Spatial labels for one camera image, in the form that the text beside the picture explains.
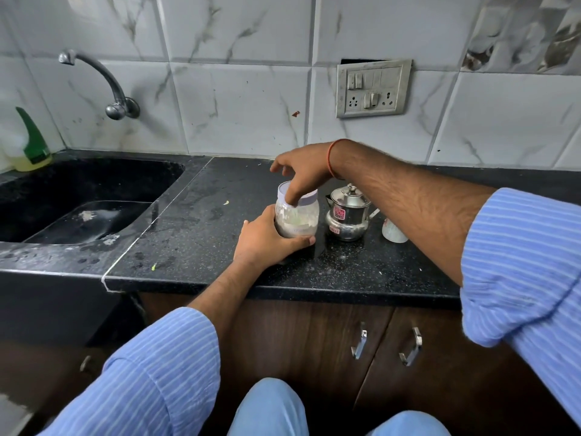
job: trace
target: black sink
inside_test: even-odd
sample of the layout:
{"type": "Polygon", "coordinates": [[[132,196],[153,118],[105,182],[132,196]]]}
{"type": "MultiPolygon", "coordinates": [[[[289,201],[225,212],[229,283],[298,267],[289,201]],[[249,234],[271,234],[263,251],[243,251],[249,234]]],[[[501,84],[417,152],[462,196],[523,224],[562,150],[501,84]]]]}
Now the black sink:
{"type": "Polygon", "coordinates": [[[0,242],[75,244],[129,226],[184,172],[168,161],[74,159],[0,185],[0,242]]]}

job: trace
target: hairy forearm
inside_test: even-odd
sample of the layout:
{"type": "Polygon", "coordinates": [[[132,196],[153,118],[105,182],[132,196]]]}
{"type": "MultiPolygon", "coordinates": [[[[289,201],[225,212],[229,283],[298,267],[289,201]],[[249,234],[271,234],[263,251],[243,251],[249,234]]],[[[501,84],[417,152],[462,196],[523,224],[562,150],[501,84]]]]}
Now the hairy forearm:
{"type": "Polygon", "coordinates": [[[224,339],[248,289],[261,272],[262,269],[250,261],[234,260],[214,283],[188,304],[212,322],[219,342],[224,339]]]}
{"type": "Polygon", "coordinates": [[[335,145],[330,163],[462,284],[460,260],[468,230],[494,188],[433,174],[351,140],[335,145]]]}

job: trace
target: chrome faucet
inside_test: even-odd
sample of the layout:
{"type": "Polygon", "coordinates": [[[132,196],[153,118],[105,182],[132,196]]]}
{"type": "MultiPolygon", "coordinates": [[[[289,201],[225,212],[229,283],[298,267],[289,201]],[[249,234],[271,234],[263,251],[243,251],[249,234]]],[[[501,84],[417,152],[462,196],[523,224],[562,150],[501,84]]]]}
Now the chrome faucet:
{"type": "Polygon", "coordinates": [[[105,107],[105,113],[107,116],[116,121],[123,119],[125,116],[130,118],[138,118],[140,116],[140,107],[138,103],[133,98],[123,94],[123,89],[113,74],[95,58],[92,58],[81,51],[68,49],[61,52],[59,55],[59,62],[61,64],[74,65],[77,58],[86,62],[88,65],[96,69],[96,71],[101,73],[111,86],[115,102],[105,107]]]}

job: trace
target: shirt sleeve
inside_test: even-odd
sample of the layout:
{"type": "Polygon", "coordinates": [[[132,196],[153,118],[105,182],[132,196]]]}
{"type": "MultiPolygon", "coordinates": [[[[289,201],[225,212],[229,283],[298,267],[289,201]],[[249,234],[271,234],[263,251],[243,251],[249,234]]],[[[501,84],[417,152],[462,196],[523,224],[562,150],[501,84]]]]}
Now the shirt sleeve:
{"type": "Polygon", "coordinates": [[[213,324],[179,308],[113,353],[101,376],[42,434],[196,435],[219,386],[213,324]]]}
{"type": "Polygon", "coordinates": [[[581,207],[502,188],[462,255],[462,326],[506,340],[581,425],[581,207]]]}

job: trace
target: wall-mounted tap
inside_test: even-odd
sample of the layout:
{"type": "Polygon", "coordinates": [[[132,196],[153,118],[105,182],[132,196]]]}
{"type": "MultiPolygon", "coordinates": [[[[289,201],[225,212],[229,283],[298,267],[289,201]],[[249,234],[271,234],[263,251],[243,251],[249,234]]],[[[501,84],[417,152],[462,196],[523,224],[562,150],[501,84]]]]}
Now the wall-mounted tap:
{"type": "Polygon", "coordinates": [[[115,102],[105,107],[105,113],[107,116],[116,121],[123,119],[125,116],[130,118],[138,118],[140,116],[140,107],[138,103],[133,98],[123,94],[123,89],[113,74],[95,58],[92,58],[83,52],[68,49],[61,52],[59,55],[59,62],[61,64],[74,65],[77,58],[86,62],[88,65],[96,69],[96,71],[101,73],[111,86],[115,102]]]}

